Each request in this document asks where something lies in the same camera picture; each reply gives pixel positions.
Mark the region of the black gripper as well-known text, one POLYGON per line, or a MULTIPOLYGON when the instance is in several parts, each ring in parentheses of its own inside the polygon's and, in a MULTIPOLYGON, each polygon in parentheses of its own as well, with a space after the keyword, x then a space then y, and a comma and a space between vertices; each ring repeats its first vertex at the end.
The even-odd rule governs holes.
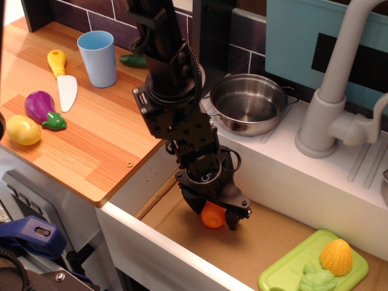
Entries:
POLYGON ((185 202, 197 215, 207 201, 217 204, 226 209, 226 224, 233 231, 242 219, 251 216, 250 201, 235 185, 233 173, 220 169, 195 179, 188 171, 180 170, 175 178, 185 202))

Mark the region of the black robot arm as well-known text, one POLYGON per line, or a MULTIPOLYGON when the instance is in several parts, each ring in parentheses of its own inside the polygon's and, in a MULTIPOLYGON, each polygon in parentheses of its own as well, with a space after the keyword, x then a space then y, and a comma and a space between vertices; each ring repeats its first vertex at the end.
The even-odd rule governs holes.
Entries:
POLYGON ((222 207, 226 224, 235 230, 251 215, 250 201, 233 180, 236 152, 219 144, 217 128, 201 104, 200 65, 181 35, 173 3, 128 5, 128 16, 139 31, 130 50, 142 55, 149 69, 145 84, 133 90, 148 130, 176 156, 175 178, 190 208, 202 213, 207 203, 222 207))

